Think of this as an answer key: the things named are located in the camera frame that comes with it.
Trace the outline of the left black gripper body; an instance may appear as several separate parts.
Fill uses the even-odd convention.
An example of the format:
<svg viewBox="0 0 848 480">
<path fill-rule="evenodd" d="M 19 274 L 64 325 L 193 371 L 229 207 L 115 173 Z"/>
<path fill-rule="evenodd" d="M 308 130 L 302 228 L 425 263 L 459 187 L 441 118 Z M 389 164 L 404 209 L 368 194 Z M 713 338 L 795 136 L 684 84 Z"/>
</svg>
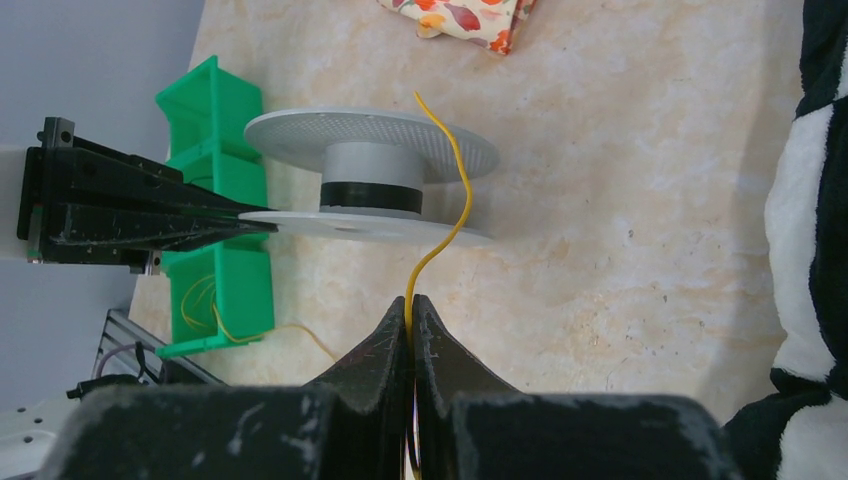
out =
<svg viewBox="0 0 848 480">
<path fill-rule="evenodd" d="M 17 223 L 31 264 L 55 263 L 63 242 L 65 208 L 59 203 L 66 187 L 60 185 L 59 150 L 73 146 L 75 124 L 62 117 L 46 117 L 36 134 L 39 145 L 28 147 Z"/>
</svg>

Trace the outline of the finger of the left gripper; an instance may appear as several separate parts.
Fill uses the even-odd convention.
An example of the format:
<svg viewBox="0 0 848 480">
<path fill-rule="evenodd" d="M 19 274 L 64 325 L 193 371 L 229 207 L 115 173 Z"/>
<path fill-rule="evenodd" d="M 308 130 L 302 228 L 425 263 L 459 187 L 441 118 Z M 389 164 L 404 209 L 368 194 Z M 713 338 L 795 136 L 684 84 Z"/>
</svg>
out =
<svg viewBox="0 0 848 480">
<path fill-rule="evenodd" d="M 134 211 L 238 216 L 261 211 L 187 183 L 180 171 L 85 139 L 59 150 L 60 185 L 67 199 Z"/>
<path fill-rule="evenodd" d="M 187 253 L 239 237 L 278 231 L 272 223 L 238 216 L 134 211 L 60 203 L 65 208 L 63 242 L 55 263 L 125 266 L 148 273 L 163 252 Z"/>
</svg>

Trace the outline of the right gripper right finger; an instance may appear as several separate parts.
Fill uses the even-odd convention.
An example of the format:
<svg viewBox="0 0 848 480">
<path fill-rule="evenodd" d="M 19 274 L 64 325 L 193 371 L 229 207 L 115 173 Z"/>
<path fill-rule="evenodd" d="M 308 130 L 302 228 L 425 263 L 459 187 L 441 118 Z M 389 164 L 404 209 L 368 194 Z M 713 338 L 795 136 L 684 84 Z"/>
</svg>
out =
<svg viewBox="0 0 848 480">
<path fill-rule="evenodd" d="M 737 479 L 716 421 L 655 394 L 525 393 L 415 298 L 420 465 L 426 479 Z"/>
</svg>

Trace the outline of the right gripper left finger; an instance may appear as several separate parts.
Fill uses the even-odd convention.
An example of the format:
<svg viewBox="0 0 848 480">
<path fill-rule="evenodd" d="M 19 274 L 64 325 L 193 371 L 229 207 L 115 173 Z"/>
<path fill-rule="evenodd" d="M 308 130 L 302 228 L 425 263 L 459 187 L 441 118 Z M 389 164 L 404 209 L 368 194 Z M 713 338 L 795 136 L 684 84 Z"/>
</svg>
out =
<svg viewBox="0 0 848 480">
<path fill-rule="evenodd" d="M 404 302 L 302 386 L 108 386 L 61 429 L 41 479 L 400 479 Z"/>
</svg>

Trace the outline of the grey plastic cable spool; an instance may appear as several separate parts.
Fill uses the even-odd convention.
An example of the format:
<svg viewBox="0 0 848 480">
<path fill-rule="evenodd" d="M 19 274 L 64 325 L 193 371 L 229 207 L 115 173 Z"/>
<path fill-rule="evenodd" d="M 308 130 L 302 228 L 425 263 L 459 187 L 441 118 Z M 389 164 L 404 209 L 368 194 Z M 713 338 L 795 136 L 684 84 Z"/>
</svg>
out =
<svg viewBox="0 0 848 480">
<path fill-rule="evenodd" d="M 299 108 L 260 115 L 246 142 L 263 157 L 318 173 L 315 212 L 255 211 L 243 219 L 284 233 L 362 242 L 436 245 L 449 224 L 422 215 L 428 184 L 476 179 L 500 163 L 483 137 L 420 115 L 368 108 Z"/>
</svg>

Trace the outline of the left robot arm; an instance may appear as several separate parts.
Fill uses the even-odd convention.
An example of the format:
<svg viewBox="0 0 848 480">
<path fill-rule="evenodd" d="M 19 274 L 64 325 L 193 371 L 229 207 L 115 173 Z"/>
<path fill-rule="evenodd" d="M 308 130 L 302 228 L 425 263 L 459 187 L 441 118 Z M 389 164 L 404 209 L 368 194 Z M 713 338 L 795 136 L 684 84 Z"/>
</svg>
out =
<svg viewBox="0 0 848 480">
<path fill-rule="evenodd" d="M 78 137 L 48 117 L 38 145 L 1 148 L 1 256 L 31 264 L 123 266 L 156 275 L 165 252 L 277 232 L 255 206 L 180 171 Z"/>
</svg>

